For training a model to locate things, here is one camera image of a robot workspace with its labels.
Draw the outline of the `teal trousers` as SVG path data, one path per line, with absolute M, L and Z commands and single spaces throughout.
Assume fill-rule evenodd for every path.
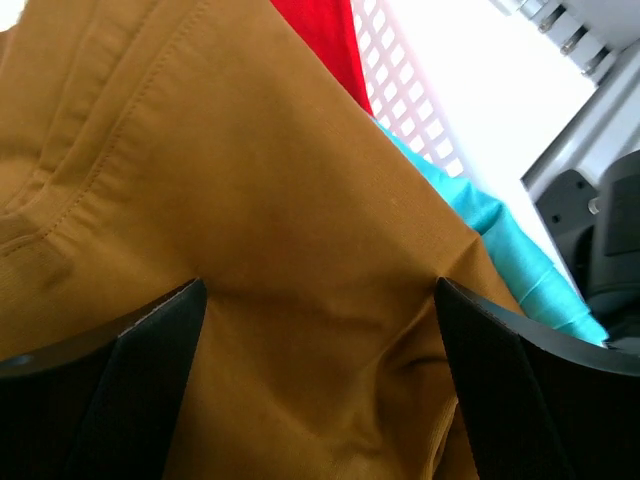
M 496 271 L 529 319 L 592 345 L 605 345 L 609 338 L 605 328 L 552 260 L 519 227 L 504 202 L 466 178 L 450 177 L 381 123 L 376 126 L 465 224 L 480 235 Z

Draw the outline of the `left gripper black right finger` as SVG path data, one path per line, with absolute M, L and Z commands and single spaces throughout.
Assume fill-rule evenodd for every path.
M 482 479 L 636 479 L 639 358 L 440 278 L 437 320 Z

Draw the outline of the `brown trousers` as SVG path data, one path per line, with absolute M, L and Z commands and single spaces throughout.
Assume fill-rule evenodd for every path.
M 473 479 L 436 320 L 480 237 L 267 1 L 30 1 L 1 35 L 1 354 L 198 277 L 169 479 Z

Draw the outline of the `red trousers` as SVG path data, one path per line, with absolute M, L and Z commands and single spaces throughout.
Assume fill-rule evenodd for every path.
M 271 3 L 369 115 L 354 16 L 348 0 L 272 0 Z

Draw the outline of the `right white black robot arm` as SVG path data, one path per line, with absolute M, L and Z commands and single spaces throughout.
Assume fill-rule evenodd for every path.
M 558 175 L 536 207 L 607 346 L 639 353 L 639 153 L 613 162 L 594 186 Z

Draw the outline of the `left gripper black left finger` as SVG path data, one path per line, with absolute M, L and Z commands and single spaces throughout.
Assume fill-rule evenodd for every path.
M 2 478 L 162 478 L 205 309 L 194 279 L 2 360 Z

